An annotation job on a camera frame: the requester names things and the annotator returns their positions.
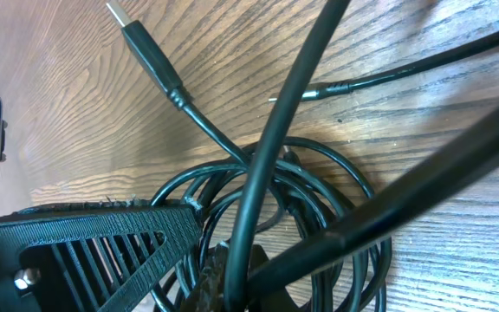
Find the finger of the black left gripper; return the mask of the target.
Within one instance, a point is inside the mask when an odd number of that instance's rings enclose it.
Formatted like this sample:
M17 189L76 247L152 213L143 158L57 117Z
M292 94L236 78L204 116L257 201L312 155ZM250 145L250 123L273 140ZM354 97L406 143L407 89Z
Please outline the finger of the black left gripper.
M16 214L49 213L52 211L87 211L113 208L153 208L149 199L130 198L124 201L108 200L99 202L51 203L37 205L16 211Z
M130 311L200 235L186 205L0 217L0 311Z

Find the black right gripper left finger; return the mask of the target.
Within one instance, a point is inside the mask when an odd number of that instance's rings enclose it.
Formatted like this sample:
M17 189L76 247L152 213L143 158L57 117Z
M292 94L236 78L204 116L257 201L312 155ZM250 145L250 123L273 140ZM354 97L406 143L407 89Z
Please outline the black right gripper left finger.
M224 271L229 249L218 244L207 256L196 288L182 303L180 312L224 311Z

